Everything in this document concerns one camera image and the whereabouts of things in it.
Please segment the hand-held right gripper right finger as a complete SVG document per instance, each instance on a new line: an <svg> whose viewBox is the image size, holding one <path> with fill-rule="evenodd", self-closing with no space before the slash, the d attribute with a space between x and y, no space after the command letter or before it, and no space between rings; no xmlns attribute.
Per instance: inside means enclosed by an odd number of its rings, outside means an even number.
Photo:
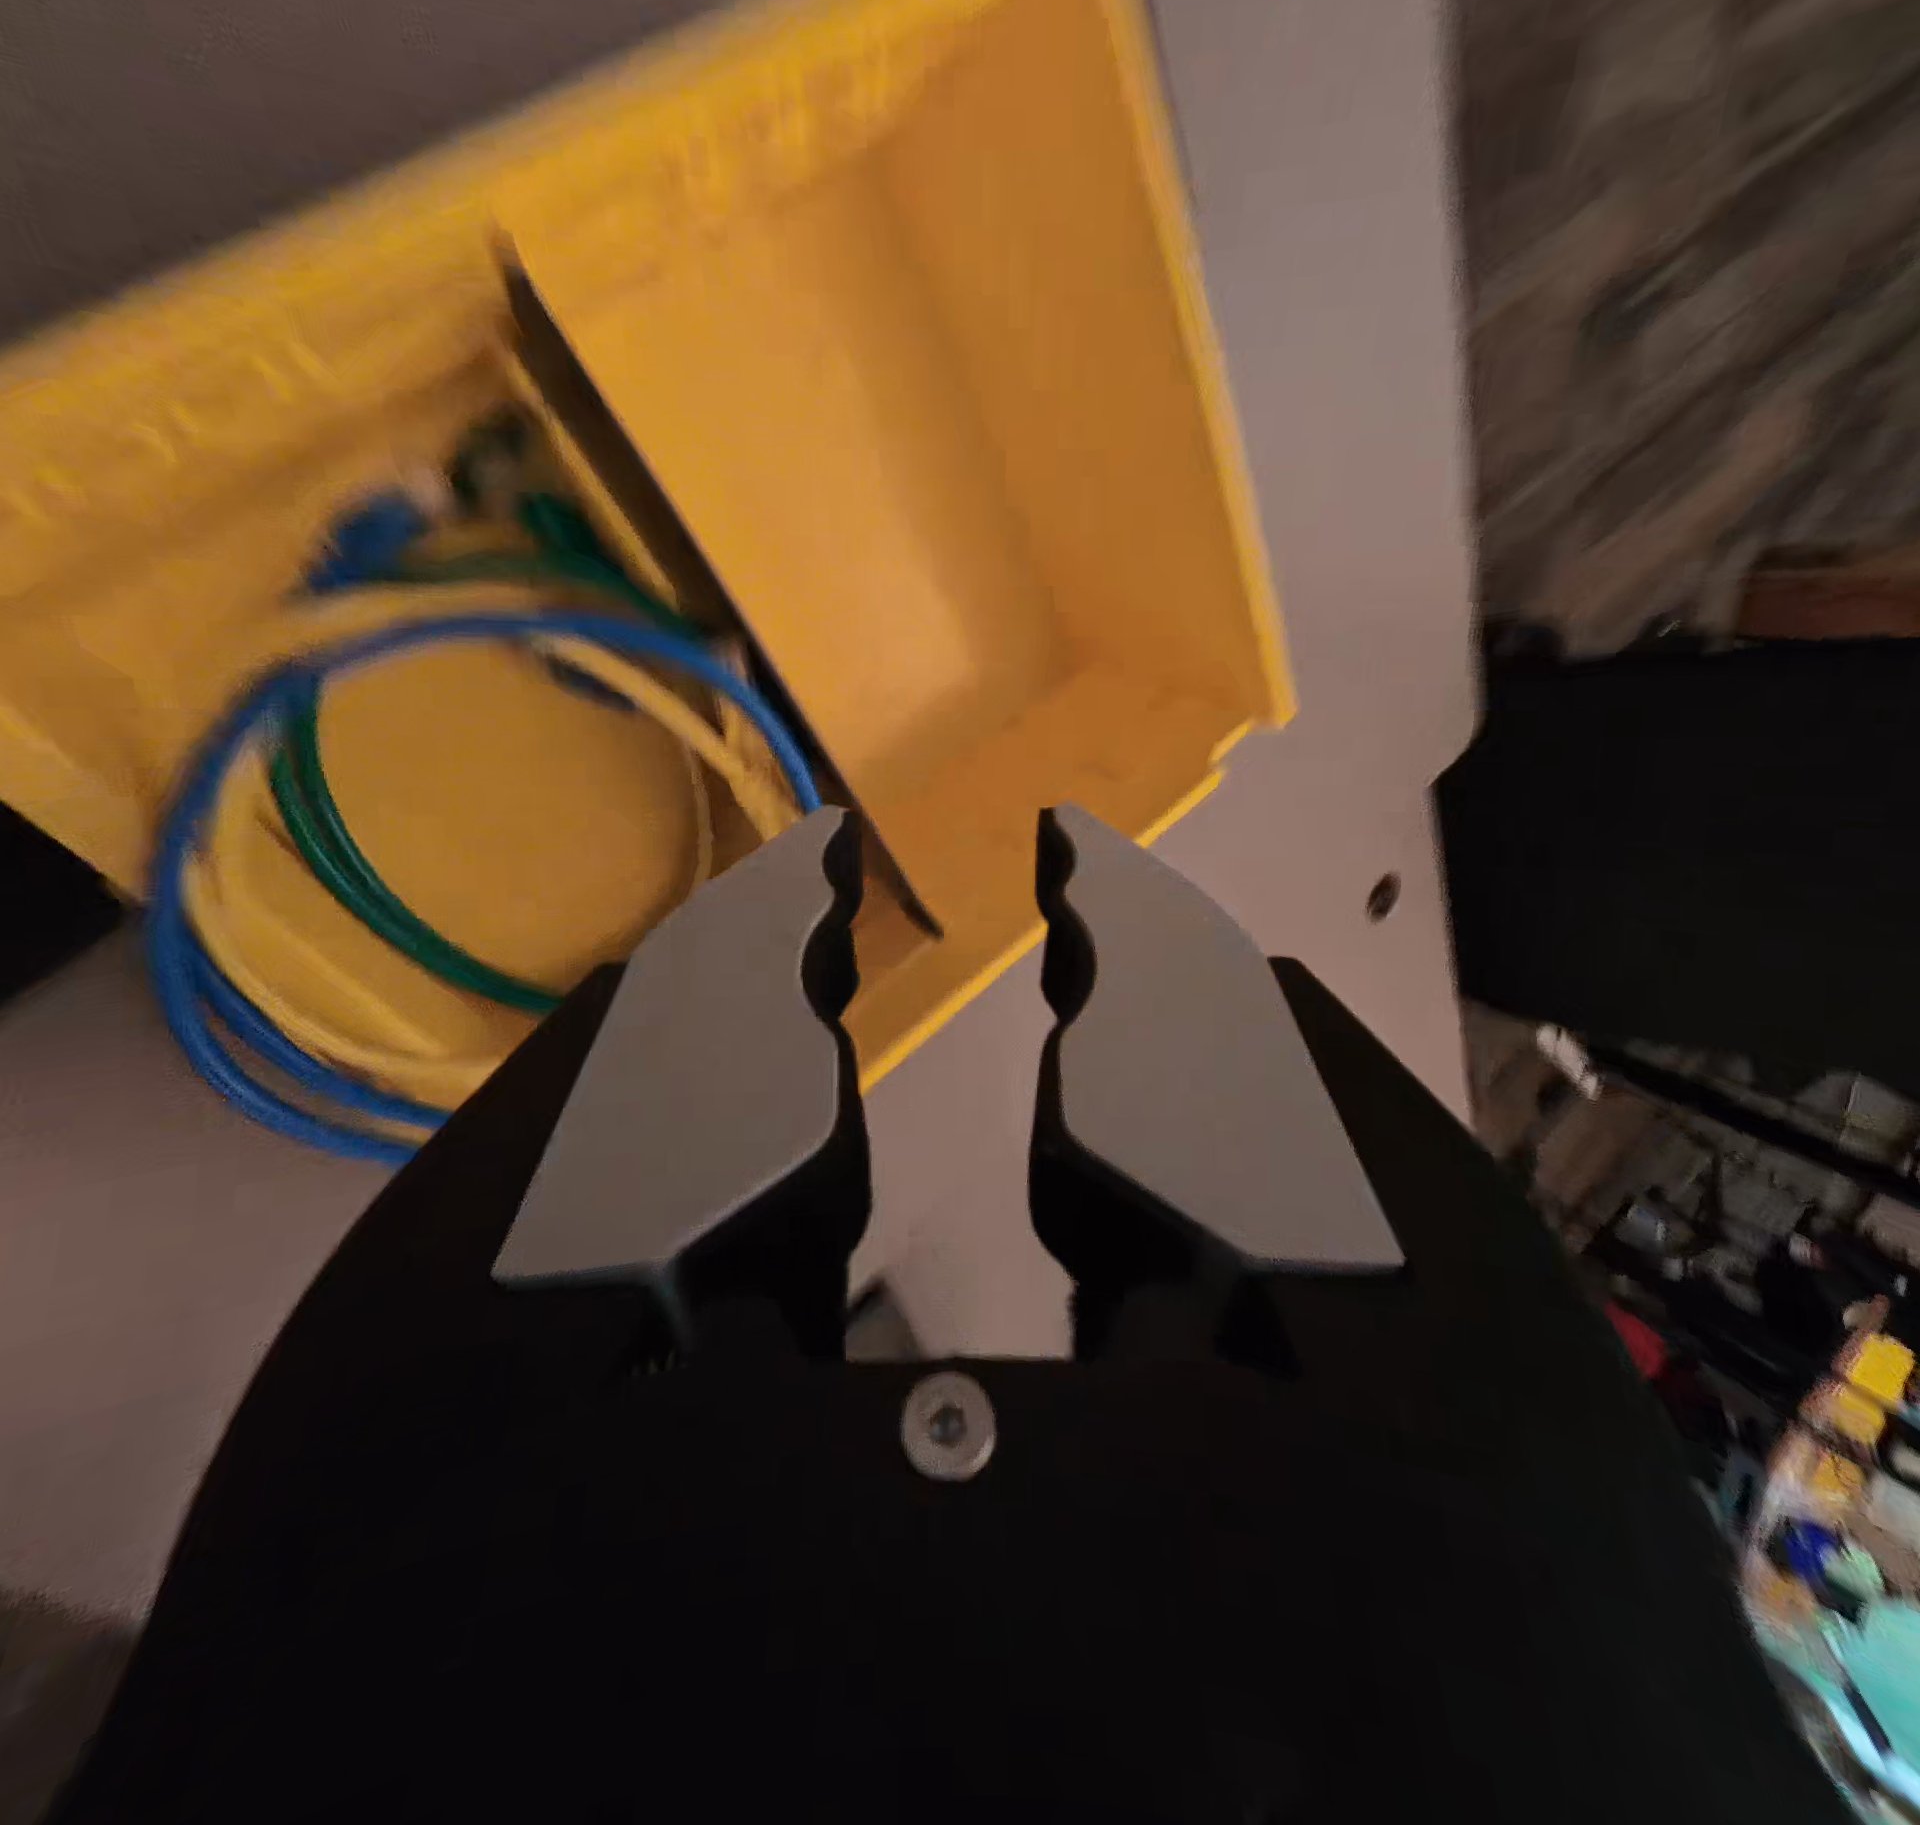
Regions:
<svg viewBox="0 0 1920 1825"><path fill-rule="evenodd" d="M1154 851L1041 812L1043 1041L1028 1213L1076 1360L1288 1360L1281 1283L1406 1251L1253 938Z"/></svg>

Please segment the yellow plastic bin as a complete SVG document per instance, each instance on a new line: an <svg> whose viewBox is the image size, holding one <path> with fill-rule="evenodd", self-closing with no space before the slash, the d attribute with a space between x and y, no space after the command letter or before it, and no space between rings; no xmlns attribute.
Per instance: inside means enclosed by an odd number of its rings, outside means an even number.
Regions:
<svg viewBox="0 0 1920 1825"><path fill-rule="evenodd" d="M495 408L871 822L865 1085L1043 806L1154 839L1293 709L1144 0L745 0L5 351L5 804L143 895L258 673L454 611L298 588Z"/></svg>

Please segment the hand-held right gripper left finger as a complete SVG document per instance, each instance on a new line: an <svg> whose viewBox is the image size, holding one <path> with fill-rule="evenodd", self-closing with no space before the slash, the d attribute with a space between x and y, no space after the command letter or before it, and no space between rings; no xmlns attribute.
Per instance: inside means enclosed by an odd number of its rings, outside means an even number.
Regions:
<svg viewBox="0 0 1920 1825"><path fill-rule="evenodd" d="M494 1282L643 1294L686 1357L733 1325L842 1360L873 1159L844 1014L862 833L825 806L620 972Z"/></svg>

